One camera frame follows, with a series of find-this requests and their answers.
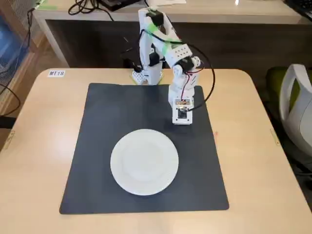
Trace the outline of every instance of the desk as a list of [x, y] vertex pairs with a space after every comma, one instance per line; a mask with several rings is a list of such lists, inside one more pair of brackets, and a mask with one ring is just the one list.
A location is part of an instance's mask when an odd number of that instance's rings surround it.
[[[139, 35], [137, 3], [112, 13], [68, 15], [74, 0], [47, 0], [34, 12], [65, 67], [122, 68], [121, 51]], [[187, 0], [161, 7], [177, 34], [209, 55], [215, 68], [246, 71], [257, 88], [268, 69], [312, 66], [312, 24], [282, 0]], [[126, 54], [138, 62], [138, 52]]]
[[[310, 233], [312, 214], [250, 77], [216, 70], [207, 103], [227, 211], [60, 215], [90, 82], [133, 84], [125, 69], [42, 72], [0, 154], [0, 232], [5, 234]], [[171, 83], [165, 70], [161, 83]], [[210, 70], [199, 84], [207, 94]]]

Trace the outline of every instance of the robotic arm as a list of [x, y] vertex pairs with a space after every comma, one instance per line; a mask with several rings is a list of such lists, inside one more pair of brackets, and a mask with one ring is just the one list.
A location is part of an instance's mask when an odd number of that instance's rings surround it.
[[133, 71], [133, 79], [137, 84], [147, 81], [149, 85], [157, 85], [161, 80], [162, 61], [165, 58], [174, 72], [168, 93], [173, 124], [192, 124], [193, 113], [188, 110], [194, 107], [194, 87], [198, 81], [195, 68], [200, 65], [200, 59], [193, 56], [187, 44], [182, 44], [164, 13], [153, 8], [143, 8], [138, 13], [142, 71]]

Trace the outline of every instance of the cable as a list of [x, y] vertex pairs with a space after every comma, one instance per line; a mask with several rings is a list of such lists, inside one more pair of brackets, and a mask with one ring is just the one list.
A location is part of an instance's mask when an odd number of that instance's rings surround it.
[[14, 93], [12, 91], [12, 89], [10, 89], [9, 87], [7, 87], [6, 85], [3, 85], [3, 84], [0, 84], [0, 86], [2, 86], [4, 89], [9, 90], [15, 96], [15, 98], [18, 101], [18, 106], [15, 109], [13, 109], [12, 111], [9, 111], [8, 113], [6, 113], [4, 115], [0, 115], [0, 117], [5, 117], [5, 116], [8, 116], [8, 115], [12, 114], [13, 112], [15, 112], [20, 107], [21, 101], [20, 101], [20, 98], [16, 95], [16, 93]]
[[149, 4], [147, 3], [147, 0], [144, 0], [144, 2], [147, 7], [150, 7]]
[[151, 35], [152, 37], [154, 37], [154, 38], [160, 40], [160, 41], [163, 42], [163, 43], [176, 44], [176, 45], [187, 44], [188, 46], [190, 46], [190, 47], [196, 49], [196, 50], [206, 59], [206, 61], [208, 62], [209, 66], [210, 66], [210, 69], [211, 69], [211, 71], [212, 71], [212, 74], [213, 74], [213, 84], [212, 84], [211, 90], [210, 90], [210, 92], [208, 93], [207, 97], [204, 99], [203, 102], [201, 102], [199, 105], [197, 105], [197, 106], [195, 106], [195, 107], [193, 107], [193, 108], [191, 108], [191, 109], [189, 109], [189, 110], [187, 110], [187, 111], [194, 111], [194, 110], [198, 109], [199, 107], [205, 105], [206, 102], [207, 102], [207, 100], [210, 98], [211, 94], [213, 93], [213, 91], [214, 91], [214, 89], [215, 89], [215, 70], [214, 70], [214, 68], [213, 68], [213, 66], [212, 66], [212, 63], [210, 62], [210, 59], [205, 55], [205, 53], [203, 53], [200, 49], [198, 49], [196, 46], [194, 46], [194, 45], [192, 45], [192, 44], [184, 43], [184, 42], [182, 42], [182, 41], [168, 41], [168, 40], [164, 40], [164, 39], [162, 39], [162, 38], [156, 36], [155, 34], [146, 31], [145, 29], [142, 29], [142, 31], [141, 31], [141, 33], [140, 33], [140, 38], [141, 38], [142, 32], [145, 32], [145, 33]]
[[[92, 6], [91, 8], [87, 7], [89, 1]], [[76, 7], [78, 7], [78, 11], [73, 12], [72, 10]], [[95, 10], [101, 10], [106, 12], [111, 21], [115, 21], [107, 10], [100, 8], [98, 0], [75, 0], [75, 3], [68, 9], [68, 14], [71, 16], [77, 15], [79, 13], [89, 14], [91, 12], [94, 12]]]
[[204, 70], [205, 69], [205, 67], [203, 67], [203, 68], [201, 68], [200, 70], [198, 70], [198, 71], [195, 71], [195, 72], [187, 72], [187, 73], [189, 73], [189, 74], [196, 74], [196, 73], [200, 73], [202, 70]]
[[185, 86], [187, 85], [187, 83], [190, 81], [190, 78], [191, 78], [191, 76], [189, 74], [186, 73], [186, 75], [187, 75], [188, 78], [187, 78], [187, 81], [186, 81], [186, 83], [185, 83], [185, 85], [183, 86], [183, 89], [182, 89], [181, 101], [182, 101], [182, 98], [183, 98]]

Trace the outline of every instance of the black cable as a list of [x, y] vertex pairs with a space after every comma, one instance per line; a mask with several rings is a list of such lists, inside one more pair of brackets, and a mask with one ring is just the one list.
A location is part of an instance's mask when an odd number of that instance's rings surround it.
[[147, 7], [150, 7], [149, 4], [147, 3], [147, 0], [144, 0], [144, 2]]
[[145, 32], [145, 33], [147, 33], [147, 34], [153, 36], [154, 38], [160, 40], [160, 41], [163, 42], [163, 43], [178, 44], [178, 45], [187, 44], [188, 46], [190, 46], [190, 47], [196, 49], [196, 50], [206, 59], [206, 61], [208, 62], [209, 66], [210, 66], [210, 69], [211, 69], [211, 71], [212, 71], [212, 74], [213, 74], [213, 84], [212, 84], [211, 90], [210, 90], [210, 92], [208, 93], [207, 97], [205, 98], [205, 100], [204, 100], [203, 102], [201, 102], [199, 105], [197, 105], [197, 106], [195, 106], [195, 107], [193, 107], [193, 108], [191, 108], [191, 109], [189, 109], [189, 110], [187, 110], [187, 111], [196, 110], [196, 109], [198, 109], [199, 107], [201, 107], [201, 106], [203, 106], [204, 104], [206, 104], [207, 100], [210, 98], [211, 94], [213, 93], [213, 91], [214, 91], [214, 89], [215, 89], [215, 70], [214, 70], [214, 68], [213, 68], [213, 66], [212, 66], [212, 63], [210, 62], [210, 59], [205, 55], [205, 53], [203, 53], [200, 49], [198, 49], [196, 46], [194, 46], [194, 45], [192, 45], [192, 44], [184, 43], [184, 42], [182, 42], [182, 41], [168, 41], [168, 40], [164, 40], [164, 39], [162, 39], [162, 38], [156, 36], [155, 34], [146, 31], [145, 29], [143, 29], [143, 30], [141, 31], [139, 39], [140, 39], [141, 36], [142, 36], [142, 32]]
[[[90, 2], [91, 8], [87, 7], [88, 2]], [[115, 21], [107, 10], [100, 8], [98, 0], [75, 0], [75, 3], [68, 9], [68, 14], [71, 16], [77, 15], [79, 13], [89, 14], [91, 12], [94, 12], [95, 10], [101, 10], [106, 12], [111, 21]]]
[[13, 112], [15, 112], [20, 107], [21, 102], [20, 102], [20, 98], [16, 95], [16, 93], [14, 93], [12, 91], [12, 89], [10, 89], [9, 87], [7, 87], [6, 85], [3, 85], [3, 84], [0, 84], [0, 86], [2, 86], [4, 89], [9, 90], [15, 96], [15, 98], [18, 101], [18, 106], [16, 108], [14, 108], [12, 111], [9, 111], [8, 113], [0, 116], [0, 117], [5, 117], [5, 116], [8, 116], [8, 115], [12, 114]]

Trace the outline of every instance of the white chair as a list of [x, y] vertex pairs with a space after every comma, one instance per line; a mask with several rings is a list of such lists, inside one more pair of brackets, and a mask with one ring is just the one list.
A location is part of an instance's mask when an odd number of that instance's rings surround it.
[[[298, 81], [300, 92], [290, 110], [289, 103], [295, 80]], [[284, 76], [279, 112], [288, 137], [300, 150], [312, 157], [312, 86], [307, 70], [301, 64], [292, 64]]]

